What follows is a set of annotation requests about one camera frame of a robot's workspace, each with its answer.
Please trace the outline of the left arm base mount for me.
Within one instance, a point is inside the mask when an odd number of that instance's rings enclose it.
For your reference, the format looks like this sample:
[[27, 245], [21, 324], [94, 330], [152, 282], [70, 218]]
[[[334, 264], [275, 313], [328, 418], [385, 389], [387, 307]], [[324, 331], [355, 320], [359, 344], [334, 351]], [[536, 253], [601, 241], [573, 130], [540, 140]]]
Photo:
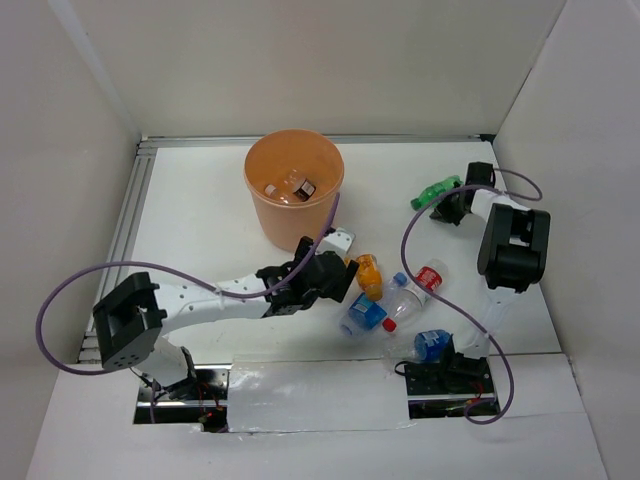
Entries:
[[148, 374], [139, 378], [133, 415], [134, 425], [178, 425], [199, 427], [202, 432], [229, 431], [228, 392], [231, 363], [195, 366], [196, 381], [185, 391], [172, 395]]

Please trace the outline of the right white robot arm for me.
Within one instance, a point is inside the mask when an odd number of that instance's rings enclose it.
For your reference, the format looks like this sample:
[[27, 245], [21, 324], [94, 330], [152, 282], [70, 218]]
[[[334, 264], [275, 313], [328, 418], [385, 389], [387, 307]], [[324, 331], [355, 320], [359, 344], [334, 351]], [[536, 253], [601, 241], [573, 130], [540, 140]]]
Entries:
[[485, 311], [479, 319], [484, 329], [473, 328], [470, 333], [452, 337], [445, 360], [436, 369], [438, 384], [448, 392], [460, 391], [471, 377], [484, 374], [489, 337], [499, 329], [507, 306], [543, 277], [551, 226], [548, 212], [524, 207], [505, 194], [487, 190], [495, 186], [491, 164], [470, 163], [465, 183], [484, 188], [456, 192], [430, 214], [433, 220], [454, 225], [469, 214], [485, 221], [477, 258], [477, 271], [487, 293]]

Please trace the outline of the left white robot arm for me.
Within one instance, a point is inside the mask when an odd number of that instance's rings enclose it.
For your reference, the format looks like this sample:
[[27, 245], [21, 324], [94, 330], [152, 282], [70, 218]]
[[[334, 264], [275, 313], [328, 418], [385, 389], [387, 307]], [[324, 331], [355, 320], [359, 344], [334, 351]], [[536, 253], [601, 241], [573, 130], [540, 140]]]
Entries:
[[199, 379], [188, 349], [170, 343], [171, 332], [220, 320], [290, 316], [317, 299], [340, 303], [357, 271], [347, 257], [353, 242], [353, 234], [336, 229], [308, 257], [312, 241], [303, 237], [293, 260], [213, 290], [193, 281], [157, 284], [146, 272], [130, 275], [93, 308], [103, 369], [135, 368], [170, 398], [189, 397]]

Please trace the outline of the green plastic bottle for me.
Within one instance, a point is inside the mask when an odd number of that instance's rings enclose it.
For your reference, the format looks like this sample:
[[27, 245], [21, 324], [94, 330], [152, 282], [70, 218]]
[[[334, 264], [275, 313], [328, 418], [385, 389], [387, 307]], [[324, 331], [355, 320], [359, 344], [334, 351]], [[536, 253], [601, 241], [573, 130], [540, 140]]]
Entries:
[[439, 182], [425, 187], [422, 192], [410, 201], [411, 208], [419, 211], [425, 205], [432, 202], [439, 195], [444, 194], [454, 188], [460, 187], [462, 181], [458, 175], [449, 176]]

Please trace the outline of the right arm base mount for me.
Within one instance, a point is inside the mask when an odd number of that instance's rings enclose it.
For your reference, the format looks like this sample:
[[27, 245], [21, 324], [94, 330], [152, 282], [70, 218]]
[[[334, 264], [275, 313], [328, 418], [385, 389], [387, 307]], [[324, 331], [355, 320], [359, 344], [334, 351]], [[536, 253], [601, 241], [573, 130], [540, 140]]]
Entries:
[[442, 362], [402, 360], [394, 373], [403, 377], [412, 420], [494, 416], [501, 412], [486, 358], [459, 360], [450, 351]]

